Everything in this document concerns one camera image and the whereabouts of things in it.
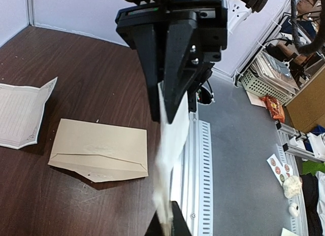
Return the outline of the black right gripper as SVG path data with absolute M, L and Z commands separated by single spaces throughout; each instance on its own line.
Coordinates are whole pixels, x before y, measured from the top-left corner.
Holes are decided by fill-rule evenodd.
M 207 70 L 227 47 L 226 0 L 173 0 L 118 11 L 116 31 L 136 50 L 145 76 L 150 114 L 160 122 L 158 83 L 168 123 L 174 121 L 186 91 L 207 79 Z

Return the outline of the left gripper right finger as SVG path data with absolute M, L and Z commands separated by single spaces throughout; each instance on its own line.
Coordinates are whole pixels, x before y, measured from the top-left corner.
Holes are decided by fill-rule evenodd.
M 172 236 L 191 236 L 187 223 L 176 201 L 171 201 L 173 212 Z

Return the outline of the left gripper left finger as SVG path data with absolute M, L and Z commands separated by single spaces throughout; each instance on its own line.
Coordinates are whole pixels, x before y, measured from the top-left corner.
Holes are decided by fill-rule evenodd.
M 154 213 L 144 236 L 163 236 L 163 231 L 157 213 Z

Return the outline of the brown kraft envelope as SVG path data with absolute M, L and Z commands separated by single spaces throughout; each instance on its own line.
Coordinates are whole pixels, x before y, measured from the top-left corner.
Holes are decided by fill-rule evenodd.
M 61 119 L 48 165 L 94 183 L 147 177 L 147 131 Z

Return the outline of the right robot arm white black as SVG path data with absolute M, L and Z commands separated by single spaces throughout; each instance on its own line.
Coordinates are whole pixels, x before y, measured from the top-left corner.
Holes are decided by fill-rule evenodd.
M 226 0 L 125 0 L 116 32 L 137 51 L 146 80 L 151 118 L 160 104 L 172 122 L 184 94 L 193 98 L 211 77 L 228 42 Z

